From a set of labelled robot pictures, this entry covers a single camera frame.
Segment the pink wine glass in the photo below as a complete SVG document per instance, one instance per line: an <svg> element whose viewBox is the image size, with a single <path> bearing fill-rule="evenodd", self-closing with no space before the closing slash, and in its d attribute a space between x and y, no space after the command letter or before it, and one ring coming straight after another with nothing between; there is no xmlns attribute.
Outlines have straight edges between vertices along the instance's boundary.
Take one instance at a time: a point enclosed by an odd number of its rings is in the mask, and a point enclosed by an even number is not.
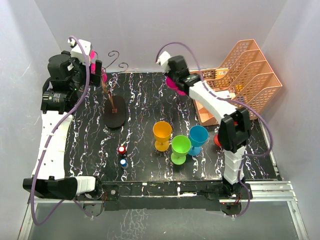
<svg viewBox="0 0 320 240"><path fill-rule="evenodd" d="M170 89L176 91L180 96L185 96L186 95L185 92L183 92L182 90L179 90L179 88L175 84L175 82L172 79L170 79L168 76L166 77L165 83Z"/></svg>
<svg viewBox="0 0 320 240"><path fill-rule="evenodd" d="M98 60L98 54L92 50L90 52L90 81L93 85L98 86L101 83L107 82L107 74L104 67L102 67L102 61Z"/></svg>

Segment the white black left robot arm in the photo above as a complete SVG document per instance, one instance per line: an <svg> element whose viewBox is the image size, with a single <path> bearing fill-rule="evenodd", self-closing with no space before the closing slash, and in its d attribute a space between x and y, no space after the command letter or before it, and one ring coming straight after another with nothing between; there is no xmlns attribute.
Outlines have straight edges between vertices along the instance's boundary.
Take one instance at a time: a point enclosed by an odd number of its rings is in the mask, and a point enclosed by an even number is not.
<svg viewBox="0 0 320 240"><path fill-rule="evenodd" d="M49 58L50 77L42 89L40 106L42 132L37 162L30 178L22 187L42 199L72 200L87 194L97 200L103 195L103 187L94 176L67 177L64 157L69 127L73 119L68 112L77 104L78 90L86 84L98 84L101 73L87 72L81 52L62 51Z"/></svg>

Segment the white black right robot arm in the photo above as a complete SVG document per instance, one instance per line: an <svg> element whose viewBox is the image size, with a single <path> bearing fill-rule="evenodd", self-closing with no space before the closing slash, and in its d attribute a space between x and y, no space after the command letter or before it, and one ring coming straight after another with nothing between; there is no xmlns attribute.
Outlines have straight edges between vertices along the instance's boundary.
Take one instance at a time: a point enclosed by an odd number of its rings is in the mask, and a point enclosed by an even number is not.
<svg viewBox="0 0 320 240"><path fill-rule="evenodd" d="M165 52L158 57L165 75L175 87L199 102L219 123L217 141L224 150L223 194L233 199L245 184L243 158L249 137L250 116L246 108L237 108L211 89L201 73L190 73L183 56L171 56Z"/></svg>

